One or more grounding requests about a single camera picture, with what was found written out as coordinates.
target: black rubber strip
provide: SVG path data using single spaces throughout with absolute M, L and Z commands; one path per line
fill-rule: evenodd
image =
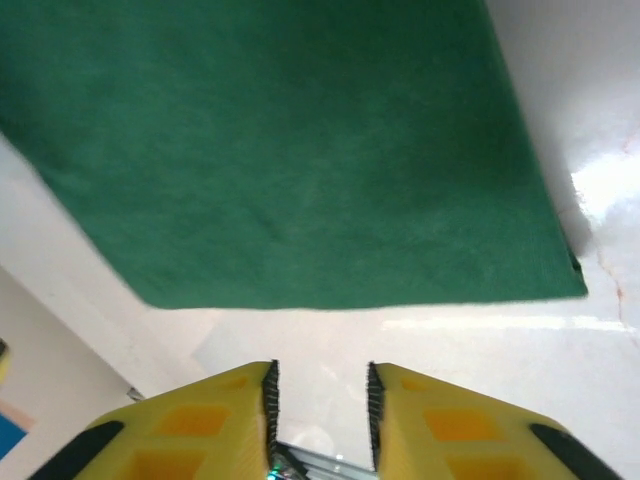
M 384 414 L 384 385 L 376 370 L 376 364 L 369 363 L 367 373 L 367 411 L 369 413 L 369 436 L 373 466 L 378 471 L 380 461 L 380 422 Z
M 267 455 L 269 468 L 275 465 L 278 442 L 278 414 L 280 413 L 280 397 L 278 392 L 278 361 L 273 360 L 267 374 L 262 379 L 262 406 L 267 423 Z
M 67 443 L 29 480 L 73 480 L 122 431 L 124 423 L 106 422 Z
M 622 480 L 570 433 L 539 423 L 529 425 L 529 429 L 578 480 Z

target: green fabric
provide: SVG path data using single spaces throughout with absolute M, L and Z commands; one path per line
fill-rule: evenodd
M 147 302 L 585 293 L 478 0 L 2 0 L 0 129 Z

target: crack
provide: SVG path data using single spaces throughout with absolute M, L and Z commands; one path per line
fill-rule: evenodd
M 627 333 L 627 336 L 631 340 L 631 343 L 633 343 L 633 345 L 640 350 L 640 343 L 638 342 L 638 339 L 634 334 L 635 329 L 632 328 L 624 319 L 623 302 L 625 299 L 625 294 L 624 294 L 624 291 L 622 290 L 622 286 L 620 285 L 620 281 L 618 280 L 616 275 L 613 273 L 612 267 L 605 260 L 604 254 L 602 252 L 602 248 L 600 247 L 600 245 L 598 245 L 597 242 L 594 242 L 594 243 L 596 248 L 596 257 L 598 259 L 598 265 L 600 265 L 600 268 L 602 269 L 602 271 L 604 271 L 604 273 L 606 273 L 607 276 L 611 279 L 611 281 L 613 282 L 616 288 L 616 298 L 618 299 L 618 321 L 622 324 L 625 332 Z

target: blue object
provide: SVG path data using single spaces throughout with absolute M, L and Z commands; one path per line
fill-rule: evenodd
M 27 432 L 0 414 L 0 459 L 4 458 L 26 434 Z

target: black edge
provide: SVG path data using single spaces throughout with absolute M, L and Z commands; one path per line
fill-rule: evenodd
M 578 480 L 622 480 L 570 433 L 540 423 L 529 425 L 529 429 Z
M 29 480 L 73 480 L 122 431 L 124 423 L 106 422 L 67 443 Z
M 380 422 L 384 412 L 384 385 L 376 370 L 376 364 L 369 362 L 367 373 L 367 411 L 369 413 L 369 436 L 373 466 L 378 471 L 380 462 Z
M 262 407 L 267 423 L 267 455 L 269 468 L 273 468 L 278 448 L 276 436 L 278 434 L 278 413 L 280 412 L 280 398 L 278 392 L 278 361 L 273 360 L 262 379 Z

